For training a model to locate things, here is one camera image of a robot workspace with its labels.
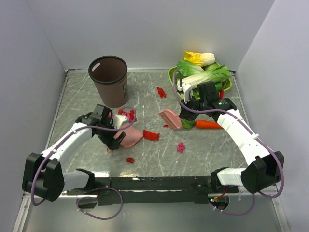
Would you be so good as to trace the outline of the pink plastic dustpan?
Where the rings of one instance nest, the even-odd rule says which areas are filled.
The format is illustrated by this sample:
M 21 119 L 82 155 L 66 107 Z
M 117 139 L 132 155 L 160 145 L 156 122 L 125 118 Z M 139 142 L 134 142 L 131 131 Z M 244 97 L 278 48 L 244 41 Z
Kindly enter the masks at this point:
M 121 133 L 124 132 L 126 135 L 120 143 L 120 147 L 132 148 L 140 139 L 143 138 L 143 134 L 133 126 L 120 130 L 114 135 L 114 139 L 117 139 Z

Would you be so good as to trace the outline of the large red paper scrap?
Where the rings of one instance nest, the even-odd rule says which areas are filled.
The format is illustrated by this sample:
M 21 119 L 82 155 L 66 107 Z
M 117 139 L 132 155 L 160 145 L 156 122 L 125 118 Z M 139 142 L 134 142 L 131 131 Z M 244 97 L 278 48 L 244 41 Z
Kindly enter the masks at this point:
M 159 141 L 160 134 L 143 130 L 143 137 L 149 141 Z

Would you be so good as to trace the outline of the pink plastic brush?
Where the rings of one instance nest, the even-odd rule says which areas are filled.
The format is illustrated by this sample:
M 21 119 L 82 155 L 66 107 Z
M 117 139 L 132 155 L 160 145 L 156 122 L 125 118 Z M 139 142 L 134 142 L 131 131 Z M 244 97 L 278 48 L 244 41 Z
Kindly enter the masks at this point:
M 159 112 L 158 115 L 165 121 L 171 130 L 178 130 L 182 127 L 179 115 L 176 115 L 172 110 L 163 110 Z

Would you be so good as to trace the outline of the red paper scrap strip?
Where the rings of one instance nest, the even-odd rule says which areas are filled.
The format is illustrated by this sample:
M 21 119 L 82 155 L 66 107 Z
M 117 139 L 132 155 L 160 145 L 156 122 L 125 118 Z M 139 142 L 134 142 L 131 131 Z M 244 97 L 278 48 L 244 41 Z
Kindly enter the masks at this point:
M 136 115 L 135 115 L 135 111 L 134 111 L 134 110 L 130 110 L 130 112 L 126 112 L 126 111 L 124 111 L 124 110 L 119 109 L 119 110 L 118 110 L 118 114 L 126 116 L 127 119 L 128 119 L 128 121 L 129 121 L 129 123 L 131 123 L 131 122 L 133 122 L 133 121 L 134 121 L 134 122 L 137 121 Z

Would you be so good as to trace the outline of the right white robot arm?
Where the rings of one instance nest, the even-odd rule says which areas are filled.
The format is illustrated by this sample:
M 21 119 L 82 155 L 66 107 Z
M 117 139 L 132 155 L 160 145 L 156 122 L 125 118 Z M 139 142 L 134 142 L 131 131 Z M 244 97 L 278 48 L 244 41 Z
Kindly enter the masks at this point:
M 244 121 L 236 105 L 229 98 L 220 98 L 214 82 L 198 85 L 199 99 L 192 94 L 191 85 L 185 82 L 179 81 L 174 90 L 183 96 L 179 100 L 182 119 L 195 119 L 200 114 L 207 114 L 228 133 L 245 158 L 246 168 L 224 167 L 215 171 L 215 178 L 211 180 L 215 192 L 222 192 L 227 186 L 243 186 L 255 194 L 279 183 L 279 191 L 273 198 L 282 193 L 283 154 L 274 152 L 261 141 L 259 135 Z

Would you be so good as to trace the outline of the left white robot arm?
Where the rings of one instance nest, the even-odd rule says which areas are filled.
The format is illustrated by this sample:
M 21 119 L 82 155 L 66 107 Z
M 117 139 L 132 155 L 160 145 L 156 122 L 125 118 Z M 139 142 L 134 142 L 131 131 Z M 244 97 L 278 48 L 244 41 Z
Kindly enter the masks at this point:
M 25 163 L 22 190 L 48 201 L 55 201 L 62 192 L 79 189 L 84 194 L 95 190 L 95 175 L 85 169 L 63 172 L 62 165 L 85 142 L 95 135 L 108 147 L 116 150 L 126 136 L 124 131 L 115 137 L 128 118 L 114 114 L 103 105 L 79 116 L 70 130 L 54 145 L 36 154 L 28 155 Z

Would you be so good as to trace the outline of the red chili toy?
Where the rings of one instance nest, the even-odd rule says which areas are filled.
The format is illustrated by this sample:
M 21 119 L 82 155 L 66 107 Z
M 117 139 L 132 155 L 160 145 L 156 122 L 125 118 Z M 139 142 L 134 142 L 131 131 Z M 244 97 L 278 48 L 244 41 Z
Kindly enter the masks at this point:
M 224 90 L 223 89 L 220 90 L 219 95 L 220 95 L 220 99 L 222 99 L 224 97 Z

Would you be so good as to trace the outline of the toy carrot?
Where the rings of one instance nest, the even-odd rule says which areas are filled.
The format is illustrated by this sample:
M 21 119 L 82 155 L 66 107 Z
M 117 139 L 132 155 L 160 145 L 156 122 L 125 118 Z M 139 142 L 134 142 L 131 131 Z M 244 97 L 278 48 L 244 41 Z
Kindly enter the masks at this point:
M 181 123 L 182 123 L 182 126 L 187 130 L 191 129 L 192 127 L 196 127 L 198 129 L 221 129 L 222 128 L 218 123 L 207 121 L 207 120 L 190 121 L 186 119 L 181 119 Z

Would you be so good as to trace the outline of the small red paper scrap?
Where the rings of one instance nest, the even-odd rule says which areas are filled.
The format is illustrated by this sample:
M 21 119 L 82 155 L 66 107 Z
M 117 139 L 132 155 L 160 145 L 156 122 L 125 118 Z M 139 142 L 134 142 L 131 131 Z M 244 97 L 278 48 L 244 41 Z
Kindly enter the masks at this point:
M 128 157 L 128 158 L 126 159 L 126 162 L 134 163 L 135 160 L 134 160 L 134 158 L 132 158 L 132 157 Z

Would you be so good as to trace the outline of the white bok choy toy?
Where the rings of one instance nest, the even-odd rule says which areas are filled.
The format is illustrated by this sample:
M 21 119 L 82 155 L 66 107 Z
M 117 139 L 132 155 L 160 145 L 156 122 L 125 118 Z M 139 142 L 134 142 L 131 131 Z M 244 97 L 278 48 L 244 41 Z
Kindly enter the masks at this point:
M 199 84 L 209 81 L 214 83 L 225 81 L 230 78 L 230 70 L 227 66 L 221 65 L 217 68 L 204 70 L 197 74 L 182 79 L 182 83 L 189 84 L 192 88 L 197 88 Z

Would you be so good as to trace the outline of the yellow napa cabbage toy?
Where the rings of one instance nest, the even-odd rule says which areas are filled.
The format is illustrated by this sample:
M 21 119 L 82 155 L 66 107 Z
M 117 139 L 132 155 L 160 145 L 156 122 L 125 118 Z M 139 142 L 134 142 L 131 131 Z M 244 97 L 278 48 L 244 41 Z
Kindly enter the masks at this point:
M 187 60 L 200 67 L 213 64 L 216 59 L 213 53 L 196 53 L 196 52 L 184 52 L 184 60 Z

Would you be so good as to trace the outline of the curved red paper scrap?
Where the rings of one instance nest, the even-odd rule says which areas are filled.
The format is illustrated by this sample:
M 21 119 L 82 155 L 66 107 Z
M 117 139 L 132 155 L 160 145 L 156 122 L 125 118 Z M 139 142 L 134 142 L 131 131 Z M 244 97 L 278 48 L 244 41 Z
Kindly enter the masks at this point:
M 158 92 L 160 98 L 166 98 L 166 97 L 167 97 L 167 94 L 165 93 L 165 91 L 163 90 L 163 88 L 157 87 L 157 92 Z

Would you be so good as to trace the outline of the small magenta paper ball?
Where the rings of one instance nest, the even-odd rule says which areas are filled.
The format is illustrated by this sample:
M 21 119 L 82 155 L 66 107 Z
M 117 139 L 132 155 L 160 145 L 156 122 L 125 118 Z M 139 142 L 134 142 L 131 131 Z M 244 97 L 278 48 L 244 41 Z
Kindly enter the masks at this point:
M 185 145 L 184 145 L 184 143 L 182 143 L 182 142 L 178 143 L 177 151 L 180 152 L 180 153 L 182 153 L 184 150 L 185 150 Z

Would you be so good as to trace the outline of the brown plastic waste bin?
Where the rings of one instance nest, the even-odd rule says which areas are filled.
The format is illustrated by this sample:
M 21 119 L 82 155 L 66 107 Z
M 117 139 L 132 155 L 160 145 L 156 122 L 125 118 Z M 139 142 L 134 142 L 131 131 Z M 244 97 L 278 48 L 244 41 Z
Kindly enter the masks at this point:
M 128 101 L 127 64 L 117 56 L 102 56 L 89 65 L 88 74 L 103 101 L 119 108 Z

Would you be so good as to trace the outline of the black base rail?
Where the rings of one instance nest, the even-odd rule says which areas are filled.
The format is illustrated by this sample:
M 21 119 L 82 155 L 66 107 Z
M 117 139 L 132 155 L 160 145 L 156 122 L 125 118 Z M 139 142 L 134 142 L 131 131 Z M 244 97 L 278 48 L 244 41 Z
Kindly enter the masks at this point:
M 208 204 L 208 197 L 228 193 L 238 193 L 236 186 L 222 186 L 212 176 L 177 177 L 97 177 L 93 191 L 73 189 L 69 196 L 98 196 L 98 205 L 119 203 L 119 195 L 110 189 L 119 191 L 123 203 L 196 203 Z

